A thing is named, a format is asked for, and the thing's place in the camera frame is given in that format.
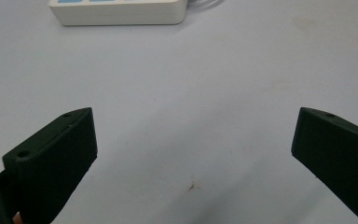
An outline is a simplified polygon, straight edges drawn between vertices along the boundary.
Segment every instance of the table surface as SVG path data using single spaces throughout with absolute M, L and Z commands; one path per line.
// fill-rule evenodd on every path
M 99 158 L 54 223 L 358 223 L 290 149 L 358 125 L 358 1 L 199 0 L 173 26 L 63 27 L 0 0 L 1 157 L 92 107 Z

